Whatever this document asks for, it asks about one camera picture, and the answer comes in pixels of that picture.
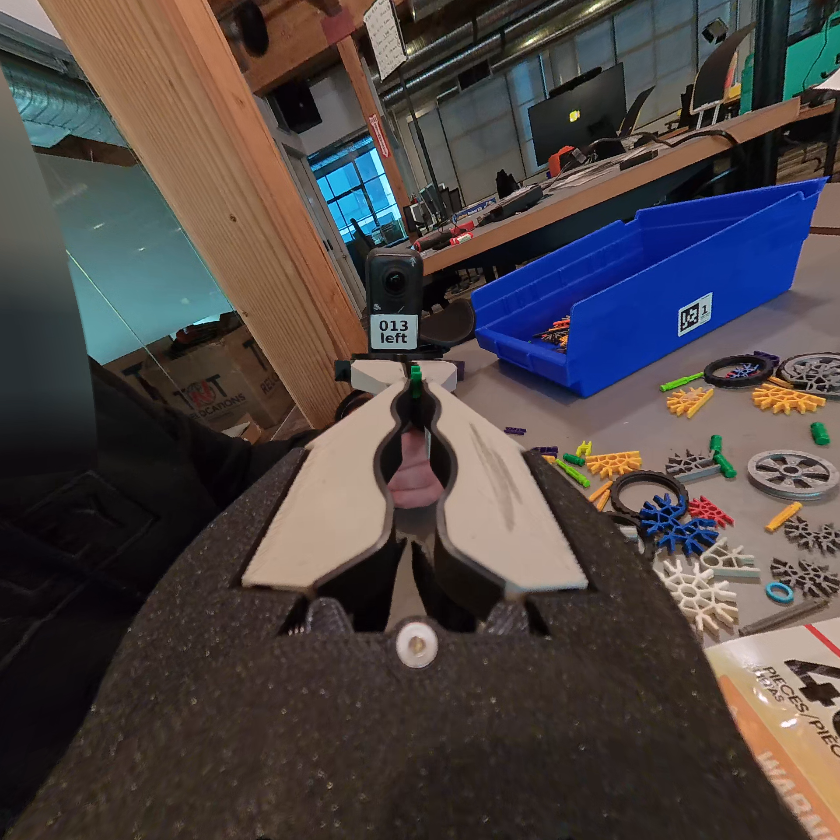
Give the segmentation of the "wooden post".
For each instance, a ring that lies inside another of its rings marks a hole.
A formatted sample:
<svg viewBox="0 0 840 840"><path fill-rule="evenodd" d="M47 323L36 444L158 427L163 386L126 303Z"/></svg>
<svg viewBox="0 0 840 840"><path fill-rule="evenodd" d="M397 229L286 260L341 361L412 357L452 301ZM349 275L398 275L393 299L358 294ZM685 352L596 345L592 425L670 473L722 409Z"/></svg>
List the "wooden post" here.
<svg viewBox="0 0 840 840"><path fill-rule="evenodd" d="M310 425L360 319L208 2L40 3Z"/></svg>

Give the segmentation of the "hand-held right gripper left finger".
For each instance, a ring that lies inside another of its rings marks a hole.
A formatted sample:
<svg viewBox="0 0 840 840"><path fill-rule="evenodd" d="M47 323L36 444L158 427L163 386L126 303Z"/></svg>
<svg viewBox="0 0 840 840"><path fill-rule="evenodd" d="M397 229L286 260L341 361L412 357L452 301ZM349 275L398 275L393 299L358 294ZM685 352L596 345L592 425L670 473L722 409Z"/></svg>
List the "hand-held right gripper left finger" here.
<svg viewBox="0 0 840 840"><path fill-rule="evenodd" d="M411 415L407 380L388 385L305 447L301 467L241 578L305 596L389 596L403 552L388 483Z"/></svg>

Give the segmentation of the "black office chair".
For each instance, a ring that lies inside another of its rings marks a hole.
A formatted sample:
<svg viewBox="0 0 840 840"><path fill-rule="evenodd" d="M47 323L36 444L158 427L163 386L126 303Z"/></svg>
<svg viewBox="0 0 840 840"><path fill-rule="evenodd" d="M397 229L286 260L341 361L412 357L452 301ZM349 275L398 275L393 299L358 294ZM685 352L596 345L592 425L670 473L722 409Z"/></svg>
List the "black office chair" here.
<svg viewBox="0 0 840 840"><path fill-rule="evenodd" d="M423 318L419 324L422 345L448 350L474 337L476 313L468 298L458 298L441 311Z"/></svg>

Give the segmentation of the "grey wheel hub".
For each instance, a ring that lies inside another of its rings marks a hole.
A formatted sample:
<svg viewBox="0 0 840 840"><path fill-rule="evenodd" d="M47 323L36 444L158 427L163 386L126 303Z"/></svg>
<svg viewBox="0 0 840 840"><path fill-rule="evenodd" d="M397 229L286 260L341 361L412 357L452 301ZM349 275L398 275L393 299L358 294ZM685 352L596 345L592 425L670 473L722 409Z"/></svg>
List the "grey wheel hub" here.
<svg viewBox="0 0 840 840"><path fill-rule="evenodd" d="M760 452L748 462L751 483L772 497L821 501L837 494L838 469L827 459L790 448Z"/></svg>

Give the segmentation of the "black monitor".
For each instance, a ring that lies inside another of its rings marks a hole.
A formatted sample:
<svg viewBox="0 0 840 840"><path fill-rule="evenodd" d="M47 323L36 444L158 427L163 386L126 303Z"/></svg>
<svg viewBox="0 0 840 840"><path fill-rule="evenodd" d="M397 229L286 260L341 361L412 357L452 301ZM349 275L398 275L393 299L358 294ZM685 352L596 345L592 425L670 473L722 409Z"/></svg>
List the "black monitor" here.
<svg viewBox="0 0 840 840"><path fill-rule="evenodd" d="M585 151L596 144L597 155L619 153L617 135L626 114L622 63L597 75L585 74L582 84L528 110L536 163L546 165L566 146Z"/></svg>

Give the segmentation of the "red fan connector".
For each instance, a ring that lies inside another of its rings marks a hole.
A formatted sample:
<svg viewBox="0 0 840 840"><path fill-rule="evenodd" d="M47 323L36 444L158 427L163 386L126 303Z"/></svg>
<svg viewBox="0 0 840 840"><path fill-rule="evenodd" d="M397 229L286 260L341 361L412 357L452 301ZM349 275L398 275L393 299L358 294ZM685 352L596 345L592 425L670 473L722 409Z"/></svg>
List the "red fan connector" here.
<svg viewBox="0 0 840 840"><path fill-rule="evenodd" d="M730 515L704 496L689 499L688 512L692 519L713 522L711 527L715 529L724 529L734 524Z"/></svg>

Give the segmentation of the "teal machine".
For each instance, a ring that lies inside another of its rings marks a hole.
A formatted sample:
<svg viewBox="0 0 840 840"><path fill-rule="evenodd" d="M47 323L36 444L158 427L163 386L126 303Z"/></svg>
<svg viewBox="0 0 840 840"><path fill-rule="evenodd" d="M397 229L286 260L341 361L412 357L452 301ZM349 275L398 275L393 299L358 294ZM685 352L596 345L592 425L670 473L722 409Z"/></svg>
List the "teal machine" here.
<svg viewBox="0 0 840 840"><path fill-rule="evenodd" d="M759 10L760 2L739 2L738 22L756 24L741 70L741 114L756 107L753 64ZM782 100L822 83L838 69L839 61L839 1L791 1L789 12Z"/></svg>

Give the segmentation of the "cardboard box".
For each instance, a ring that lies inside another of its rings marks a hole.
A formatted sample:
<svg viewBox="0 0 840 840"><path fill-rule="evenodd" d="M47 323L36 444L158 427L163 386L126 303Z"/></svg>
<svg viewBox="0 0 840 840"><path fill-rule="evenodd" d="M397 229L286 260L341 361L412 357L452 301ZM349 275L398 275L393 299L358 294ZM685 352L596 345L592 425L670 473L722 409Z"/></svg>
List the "cardboard box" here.
<svg viewBox="0 0 840 840"><path fill-rule="evenodd" d="M295 403L237 313L186 328L103 365L136 392L219 432L278 425Z"/></svg>

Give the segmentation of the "slanted wooden beam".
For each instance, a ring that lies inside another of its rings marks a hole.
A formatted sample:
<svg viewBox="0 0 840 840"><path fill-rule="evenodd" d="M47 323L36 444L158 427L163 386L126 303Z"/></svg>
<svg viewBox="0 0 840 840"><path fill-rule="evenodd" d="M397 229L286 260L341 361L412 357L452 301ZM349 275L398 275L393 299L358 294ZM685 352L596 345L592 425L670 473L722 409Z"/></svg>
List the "slanted wooden beam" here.
<svg viewBox="0 0 840 840"><path fill-rule="evenodd" d="M337 48L343 63L343 68L348 75L351 87L359 103L366 130L368 131L368 126L365 120L367 115L376 112L381 117L388 142L391 146L392 158L386 161L382 161L381 158L380 160L384 167L385 176L389 186L391 187L395 202L400 212L402 212L401 215L404 217L403 211L410 204L410 196L406 189L406 184L404 182L400 166L396 160L396 146L390 134L389 125L382 109L382 104L375 93L369 72L362 60L354 37L352 35L347 35L342 38L338 41Z"/></svg>

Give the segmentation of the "dark grey long rod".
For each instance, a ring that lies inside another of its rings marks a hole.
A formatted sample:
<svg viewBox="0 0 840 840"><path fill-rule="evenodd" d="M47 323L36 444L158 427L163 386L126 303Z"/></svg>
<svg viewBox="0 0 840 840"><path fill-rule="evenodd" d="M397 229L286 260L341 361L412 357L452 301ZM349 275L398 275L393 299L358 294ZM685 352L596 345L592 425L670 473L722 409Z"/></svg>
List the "dark grey long rod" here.
<svg viewBox="0 0 840 840"><path fill-rule="evenodd" d="M808 598L799 604L786 608L771 616L738 628L739 637L749 637L772 632L783 627L802 625L805 619L819 613L831 604L829 598Z"/></svg>

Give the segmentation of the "yellow fan connector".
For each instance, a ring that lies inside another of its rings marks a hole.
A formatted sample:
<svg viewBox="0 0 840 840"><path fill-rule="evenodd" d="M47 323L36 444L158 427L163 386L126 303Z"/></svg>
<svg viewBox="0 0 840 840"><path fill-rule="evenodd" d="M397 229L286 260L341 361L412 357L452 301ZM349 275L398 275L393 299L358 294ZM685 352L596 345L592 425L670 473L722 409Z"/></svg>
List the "yellow fan connector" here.
<svg viewBox="0 0 840 840"><path fill-rule="evenodd" d="M638 451L589 455L585 458L585 466L594 476L612 480L640 470L643 459Z"/></svg>
<svg viewBox="0 0 840 840"><path fill-rule="evenodd" d="M770 382L762 383L751 394L752 404L772 414L815 413L826 405L819 395L799 392Z"/></svg>
<svg viewBox="0 0 840 840"><path fill-rule="evenodd" d="M692 418L708 404L714 393L715 389L711 386L674 390L666 398L666 407L671 415Z"/></svg>

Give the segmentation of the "metal ceiling duct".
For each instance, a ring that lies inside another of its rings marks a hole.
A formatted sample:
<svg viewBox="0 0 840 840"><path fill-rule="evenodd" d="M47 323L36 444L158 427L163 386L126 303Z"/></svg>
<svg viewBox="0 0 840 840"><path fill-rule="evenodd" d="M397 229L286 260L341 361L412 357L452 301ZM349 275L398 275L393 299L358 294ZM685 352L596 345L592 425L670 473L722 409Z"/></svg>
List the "metal ceiling duct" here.
<svg viewBox="0 0 840 840"><path fill-rule="evenodd" d="M709 2L498 2L444 33L406 45L407 61L373 82L386 110L455 96L492 76L535 70L548 92L595 67L630 59L642 79L697 68L699 15Z"/></svg>

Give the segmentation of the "wooden cross beam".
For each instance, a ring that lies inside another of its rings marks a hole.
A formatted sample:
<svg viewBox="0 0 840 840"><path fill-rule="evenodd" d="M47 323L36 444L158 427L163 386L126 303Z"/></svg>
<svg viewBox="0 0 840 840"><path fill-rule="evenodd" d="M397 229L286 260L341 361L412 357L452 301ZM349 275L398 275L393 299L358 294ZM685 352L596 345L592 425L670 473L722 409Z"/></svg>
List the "wooden cross beam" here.
<svg viewBox="0 0 840 840"><path fill-rule="evenodd" d="M354 35L371 1L256 1L265 20L269 47L262 57L249 56L236 43L230 18L238 2L210 1L216 21L250 90L263 93L317 67L338 41Z"/></svg>

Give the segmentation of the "black curved chair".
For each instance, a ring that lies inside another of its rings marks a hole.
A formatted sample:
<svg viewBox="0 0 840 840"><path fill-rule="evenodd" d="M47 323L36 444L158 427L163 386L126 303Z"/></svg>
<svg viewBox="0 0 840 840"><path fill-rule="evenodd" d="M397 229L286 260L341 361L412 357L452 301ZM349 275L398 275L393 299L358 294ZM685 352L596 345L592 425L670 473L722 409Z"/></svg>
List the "black curved chair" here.
<svg viewBox="0 0 840 840"><path fill-rule="evenodd" d="M738 49L754 29L755 23L750 23L730 34L699 68L689 106L692 116L709 109L718 109L722 105L729 89L729 71L737 65L735 59Z"/></svg>

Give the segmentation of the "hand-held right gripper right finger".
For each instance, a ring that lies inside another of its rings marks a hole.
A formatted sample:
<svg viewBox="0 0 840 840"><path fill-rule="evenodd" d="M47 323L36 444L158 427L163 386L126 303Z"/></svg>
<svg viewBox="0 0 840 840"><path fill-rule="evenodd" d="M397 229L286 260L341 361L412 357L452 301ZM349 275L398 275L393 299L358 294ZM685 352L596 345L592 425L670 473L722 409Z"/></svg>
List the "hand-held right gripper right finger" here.
<svg viewBox="0 0 840 840"><path fill-rule="evenodd" d="M434 574L453 601L522 601L589 582L550 508L526 450L435 382L428 430L444 470Z"/></svg>

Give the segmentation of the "toy pieces inside bin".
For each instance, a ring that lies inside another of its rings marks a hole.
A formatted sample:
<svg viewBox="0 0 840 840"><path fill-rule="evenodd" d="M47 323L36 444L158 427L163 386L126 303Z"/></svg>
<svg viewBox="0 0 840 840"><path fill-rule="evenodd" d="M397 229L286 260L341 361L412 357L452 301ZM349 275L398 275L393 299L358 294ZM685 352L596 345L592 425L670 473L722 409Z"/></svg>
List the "toy pieces inside bin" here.
<svg viewBox="0 0 840 840"><path fill-rule="evenodd" d="M566 354L568 352L571 316L553 322L546 330L534 333L529 342L543 349Z"/></svg>

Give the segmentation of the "blue plastic bin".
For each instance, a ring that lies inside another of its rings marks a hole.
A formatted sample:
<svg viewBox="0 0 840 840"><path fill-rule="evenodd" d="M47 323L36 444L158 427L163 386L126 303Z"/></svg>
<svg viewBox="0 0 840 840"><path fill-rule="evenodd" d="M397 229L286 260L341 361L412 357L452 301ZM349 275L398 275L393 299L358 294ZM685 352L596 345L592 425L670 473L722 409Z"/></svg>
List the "blue plastic bin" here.
<svg viewBox="0 0 840 840"><path fill-rule="evenodd" d="M474 291L476 340L592 396L791 289L825 183L640 210ZM566 316L567 353L529 342Z"/></svg>

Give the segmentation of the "person's left hand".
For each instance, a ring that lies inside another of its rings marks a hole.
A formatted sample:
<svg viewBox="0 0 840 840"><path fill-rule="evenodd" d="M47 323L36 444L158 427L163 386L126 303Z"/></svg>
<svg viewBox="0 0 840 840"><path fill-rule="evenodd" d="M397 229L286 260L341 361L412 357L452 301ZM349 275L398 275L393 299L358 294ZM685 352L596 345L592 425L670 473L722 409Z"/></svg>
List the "person's left hand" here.
<svg viewBox="0 0 840 840"><path fill-rule="evenodd" d="M443 495L444 488L429 462L424 432L413 428L402 435L402 463L388 489L397 509L425 508Z"/></svg>

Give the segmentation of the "white snowflake connector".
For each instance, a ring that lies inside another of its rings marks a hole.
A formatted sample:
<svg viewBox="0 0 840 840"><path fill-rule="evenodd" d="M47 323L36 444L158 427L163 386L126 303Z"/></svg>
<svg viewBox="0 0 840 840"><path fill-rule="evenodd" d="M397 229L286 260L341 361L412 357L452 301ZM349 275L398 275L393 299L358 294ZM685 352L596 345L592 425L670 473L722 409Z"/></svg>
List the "white snowflake connector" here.
<svg viewBox="0 0 840 840"><path fill-rule="evenodd" d="M675 560L663 562L654 573L700 641L706 635L718 638L739 623L737 594L727 582L716 581L713 570Z"/></svg>

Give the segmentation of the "blue lit window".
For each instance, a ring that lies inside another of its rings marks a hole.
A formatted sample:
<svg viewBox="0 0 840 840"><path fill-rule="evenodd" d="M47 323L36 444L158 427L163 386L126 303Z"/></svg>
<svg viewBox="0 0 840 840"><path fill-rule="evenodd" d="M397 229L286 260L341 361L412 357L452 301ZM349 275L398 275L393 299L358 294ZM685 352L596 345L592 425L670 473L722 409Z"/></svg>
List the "blue lit window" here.
<svg viewBox="0 0 840 840"><path fill-rule="evenodd" d="M371 143L321 159L312 155L309 163L345 244L358 230L377 246L406 240L401 210Z"/></svg>

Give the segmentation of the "black round fixture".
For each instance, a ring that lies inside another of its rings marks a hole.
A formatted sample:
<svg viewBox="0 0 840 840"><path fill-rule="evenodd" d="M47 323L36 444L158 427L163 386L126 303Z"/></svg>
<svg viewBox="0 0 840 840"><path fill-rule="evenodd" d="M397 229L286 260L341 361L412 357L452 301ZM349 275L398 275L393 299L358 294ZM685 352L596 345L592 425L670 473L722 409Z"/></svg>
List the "black round fixture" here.
<svg viewBox="0 0 840 840"><path fill-rule="evenodd" d="M230 18L231 31L236 43L245 48L249 56L262 57L269 47L265 17L254 1L238 2Z"/></svg>

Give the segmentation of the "person's left forearm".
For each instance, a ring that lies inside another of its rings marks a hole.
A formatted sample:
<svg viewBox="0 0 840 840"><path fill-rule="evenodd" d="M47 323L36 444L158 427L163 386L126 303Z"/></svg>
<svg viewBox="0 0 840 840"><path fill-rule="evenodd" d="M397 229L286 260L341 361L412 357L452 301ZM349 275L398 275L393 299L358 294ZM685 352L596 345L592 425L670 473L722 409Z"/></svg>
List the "person's left forearm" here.
<svg viewBox="0 0 840 840"><path fill-rule="evenodd" d="M166 464L186 466L218 509L226 508L293 449L303 448L322 433L321 429L309 429L280 440L250 444L141 396L92 357L87 360L91 382L113 402L113 407L98 416L116 419L121 432L138 435L143 443L157 435L173 445L174 454L164 456Z"/></svg>

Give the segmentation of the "white paper board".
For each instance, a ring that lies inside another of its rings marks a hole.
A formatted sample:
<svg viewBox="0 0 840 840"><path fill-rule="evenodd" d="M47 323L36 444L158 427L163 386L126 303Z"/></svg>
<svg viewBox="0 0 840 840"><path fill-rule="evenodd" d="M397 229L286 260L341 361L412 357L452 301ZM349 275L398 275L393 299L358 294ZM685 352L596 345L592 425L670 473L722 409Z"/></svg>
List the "white paper board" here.
<svg viewBox="0 0 840 840"><path fill-rule="evenodd" d="M392 1L374 1L363 15L381 82L408 60L402 30Z"/></svg>

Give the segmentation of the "white fan connector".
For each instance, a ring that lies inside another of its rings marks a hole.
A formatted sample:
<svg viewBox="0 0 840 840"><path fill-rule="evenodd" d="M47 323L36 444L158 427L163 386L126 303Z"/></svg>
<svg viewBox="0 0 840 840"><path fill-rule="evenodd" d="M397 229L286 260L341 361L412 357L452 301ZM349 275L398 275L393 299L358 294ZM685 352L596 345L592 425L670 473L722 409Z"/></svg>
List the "white fan connector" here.
<svg viewBox="0 0 840 840"><path fill-rule="evenodd" d="M743 546L733 548L728 538L719 536L700 557L699 565L711 571L716 581L760 581L761 572L755 558Z"/></svg>

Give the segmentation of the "dark grey snowflake connector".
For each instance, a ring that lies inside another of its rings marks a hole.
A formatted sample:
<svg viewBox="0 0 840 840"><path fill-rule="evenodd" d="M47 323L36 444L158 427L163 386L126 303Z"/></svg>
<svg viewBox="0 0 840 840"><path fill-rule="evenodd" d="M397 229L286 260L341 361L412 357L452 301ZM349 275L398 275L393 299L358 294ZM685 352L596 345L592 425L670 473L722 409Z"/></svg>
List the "dark grey snowflake connector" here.
<svg viewBox="0 0 840 840"><path fill-rule="evenodd" d="M839 529L832 523L817 527L800 516L793 516L784 524L783 533L800 550L831 555L839 552Z"/></svg>
<svg viewBox="0 0 840 840"><path fill-rule="evenodd" d="M775 581L800 590L805 597L831 599L839 593L839 575L827 565L774 558L770 572Z"/></svg>

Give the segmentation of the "black wall speaker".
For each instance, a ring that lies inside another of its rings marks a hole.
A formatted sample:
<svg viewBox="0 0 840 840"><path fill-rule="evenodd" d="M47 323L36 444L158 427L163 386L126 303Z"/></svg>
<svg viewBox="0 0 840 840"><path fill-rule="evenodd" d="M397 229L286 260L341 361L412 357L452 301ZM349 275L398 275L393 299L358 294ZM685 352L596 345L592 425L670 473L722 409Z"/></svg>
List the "black wall speaker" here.
<svg viewBox="0 0 840 840"><path fill-rule="evenodd" d="M302 134L322 123L322 116L306 80L290 79L265 95L278 124L286 130Z"/></svg>

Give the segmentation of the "glass partition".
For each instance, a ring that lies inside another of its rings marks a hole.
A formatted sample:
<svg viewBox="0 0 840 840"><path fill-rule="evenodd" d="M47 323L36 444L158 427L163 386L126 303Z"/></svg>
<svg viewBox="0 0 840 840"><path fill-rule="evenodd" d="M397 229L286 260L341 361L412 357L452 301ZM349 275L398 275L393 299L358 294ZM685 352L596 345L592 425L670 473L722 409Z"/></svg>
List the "glass partition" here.
<svg viewBox="0 0 840 840"><path fill-rule="evenodd" d="M89 82L2 51L65 242L88 354L101 364L235 313Z"/></svg>

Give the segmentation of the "black toy tire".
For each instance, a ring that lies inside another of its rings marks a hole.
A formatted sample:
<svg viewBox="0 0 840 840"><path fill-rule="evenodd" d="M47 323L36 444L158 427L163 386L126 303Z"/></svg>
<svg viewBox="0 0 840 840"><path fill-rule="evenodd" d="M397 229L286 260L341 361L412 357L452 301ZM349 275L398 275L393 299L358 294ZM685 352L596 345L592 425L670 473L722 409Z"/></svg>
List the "black toy tire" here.
<svg viewBox="0 0 840 840"><path fill-rule="evenodd" d="M727 380L724 375L729 372L736 364L741 362L752 362L761 364L763 372L758 376L741 379L741 380ZM774 375L776 367L771 366L767 361L756 357L752 353L737 354L725 356L720 359L710 362L703 371L703 379L710 386L728 390L740 390L750 387L755 387L767 382L772 375Z"/></svg>
<svg viewBox="0 0 840 840"><path fill-rule="evenodd" d="M688 494L683 483L665 473L647 469L631 471L614 480L611 487L611 504L614 512L640 521L642 512L631 509L622 501L622 493L634 484L656 485L667 495L675 498L677 513L680 516L687 512Z"/></svg>
<svg viewBox="0 0 840 840"><path fill-rule="evenodd" d="M639 521L615 511L606 511L602 515L618 529L626 541L637 549L644 560L650 563L654 561L656 555L654 542L645 534L644 527Z"/></svg>

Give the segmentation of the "blue snowflake connector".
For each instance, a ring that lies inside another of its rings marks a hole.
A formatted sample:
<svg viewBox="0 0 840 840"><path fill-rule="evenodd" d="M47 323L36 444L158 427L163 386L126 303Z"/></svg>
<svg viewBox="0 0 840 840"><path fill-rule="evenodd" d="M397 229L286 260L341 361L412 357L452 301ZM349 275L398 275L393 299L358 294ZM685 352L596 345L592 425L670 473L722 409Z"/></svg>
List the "blue snowflake connector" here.
<svg viewBox="0 0 840 840"><path fill-rule="evenodd" d="M669 519L657 531L655 546L668 553L681 551L686 557L700 556L718 540L719 531L713 520L692 518L686 522Z"/></svg>
<svg viewBox="0 0 840 840"><path fill-rule="evenodd" d="M638 519L647 536L670 532L681 525L687 513L686 497L675 500L668 493L662 497L656 496L652 501L646 501L638 513Z"/></svg>

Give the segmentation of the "grey spoked wheel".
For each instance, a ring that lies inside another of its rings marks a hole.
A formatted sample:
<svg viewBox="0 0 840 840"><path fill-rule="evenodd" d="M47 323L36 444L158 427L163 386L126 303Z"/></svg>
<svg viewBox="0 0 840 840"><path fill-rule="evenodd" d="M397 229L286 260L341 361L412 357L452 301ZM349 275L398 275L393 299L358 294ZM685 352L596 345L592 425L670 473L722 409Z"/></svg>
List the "grey spoked wheel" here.
<svg viewBox="0 0 840 840"><path fill-rule="evenodd" d="M802 353L780 363L778 376L794 390L839 400L839 353Z"/></svg>

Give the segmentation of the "long wooden workbench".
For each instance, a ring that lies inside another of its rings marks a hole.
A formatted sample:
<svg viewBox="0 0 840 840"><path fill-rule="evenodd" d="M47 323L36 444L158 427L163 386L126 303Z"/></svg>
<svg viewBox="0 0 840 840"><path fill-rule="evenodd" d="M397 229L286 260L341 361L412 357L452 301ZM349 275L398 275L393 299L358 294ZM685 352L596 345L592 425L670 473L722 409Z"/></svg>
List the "long wooden workbench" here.
<svg viewBox="0 0 840 840"><path fill-rule="evenodd" d="M682 143L672 140L670 146L660 144L654 159L623 171L618 163L610 163L605 171L590 176L587 181L575 184L564 181L559 189L530 209L477 227L473 237L464 243L424 252L423 273L425 277L432 277L450 268L465 266L475 258L482 261L483 255L493 249L540 232L592 207L627 196L667 176L687 172L691 166L704 165L716 155L730 154L747 142L786 125L830 114L837 104L837 91L832 99L826 99L819 105L803 106L800 98L778 102L707 129L681 134Z"/></svg>

